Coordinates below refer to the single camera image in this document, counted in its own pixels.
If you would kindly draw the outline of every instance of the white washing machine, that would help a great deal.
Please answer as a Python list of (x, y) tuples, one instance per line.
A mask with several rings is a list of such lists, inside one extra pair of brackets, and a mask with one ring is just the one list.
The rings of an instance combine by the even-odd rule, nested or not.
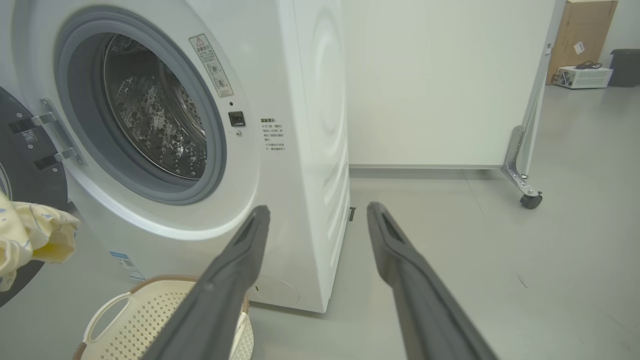
[(0, 6), (0, 86), (24, 105), (1, 131), (26, 173), (66, 174), (131, 277), (200, 274), (266, 204), (249, 299), (326, 311), (349, 213), (339, 1)]

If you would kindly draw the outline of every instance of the cable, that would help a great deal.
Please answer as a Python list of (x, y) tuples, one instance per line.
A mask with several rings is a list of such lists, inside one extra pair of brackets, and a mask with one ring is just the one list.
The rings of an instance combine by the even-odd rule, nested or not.
[(584, 70), (584, 69), (599, 69), (600, 67), (602, 67), (601, 63), (594, 63), (591, 60), (587, 60), (584, 63), (581, 63), (579, 65), (576, 65), (575, 68), (577, 70)]

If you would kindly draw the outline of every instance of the whiteboard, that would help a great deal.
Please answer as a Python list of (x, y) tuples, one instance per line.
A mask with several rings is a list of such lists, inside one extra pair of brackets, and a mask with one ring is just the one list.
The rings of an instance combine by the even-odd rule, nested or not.
[(344, 0), (349, 162), (498, 167), (555, 0)]

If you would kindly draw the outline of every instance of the white device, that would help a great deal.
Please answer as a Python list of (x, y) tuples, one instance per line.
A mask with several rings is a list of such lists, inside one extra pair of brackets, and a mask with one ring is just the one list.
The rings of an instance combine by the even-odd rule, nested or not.
[(569, 89), (605, 88), (613, 74), (612, 69), (576, 69), (575, 66), (558, 68), (555, 85)]
[(349, 211), (341, 11), (331, 0), (3, 1), (0, 86), (43, 115), (22, 125), (51, 122), (59, 154), (37, 171), (66, 173), (69, 198), (131, 277), (201, 274), (266, 204), (249, 299), (323, 313)]

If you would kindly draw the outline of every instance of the metal bracket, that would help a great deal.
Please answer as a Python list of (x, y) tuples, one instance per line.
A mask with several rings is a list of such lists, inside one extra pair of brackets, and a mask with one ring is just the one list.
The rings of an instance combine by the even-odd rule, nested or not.
[(524, 177), (518, 171), (517, 159), (520, 152), (520, 146), (524, 139), (524, 126), (516, 126), (511, 132), (511, 141), (509, 142), (509, 149), (507, 150), (507, 156), (504, 159), (504, 165), (502, 166), (502, 172), (520, 189), (520, 191), (528, 197), (537, 197), (541, 193), (534, 190), (527, 182), (527, 177)]
[(80, 153), (79, 147), (74, 141), (73, 136), (71, 136), (67, 127), (61, 121), (60, 114), (56, 110), (56, 107), (53, 105), (53, 102), (50, 99), (41, 99), (40, 103), (42, 103), (42, 106), (48, 111), (48, 113), (45, 114), (45, 119), (53, 119), (53, 121), (50, 121), (52, 124), (51, 127), (55, 129), (55, 133), (57, 135), (55, 137), (52, 136), (51, 140), (56, 144), (58, 152), (50, 155), (49, 158), (52, 157), (57, 162), (72, 159), (78, 165), (85, 165), (85, 158)]
[(51, 124), (49, 130), (54, 131), (48, 131), (46, 128), (45, 130), (48, 132), (51, 141), (56, 146), (56, 153), (36, 160), (36, 166), (40, 170), (43, 170), (67, 159), (74, 159), (75, 163), (78, 165), (86, 164), (84, 157), (78, 151), (78, 146), (74, 142), (73, 137), (64, 126), (64, 123), (60, 120), (60, 114), (54, 107), (53, 102), (51, 102), (50, 99), (42, 99), (40, 102), (48, 111), (47, 113), (31, 117), (29, 119), (18, 120), (9, 124), (9, 128), (15, 134), (23, 133), (36, 127), (44, 127), (45, 124)]

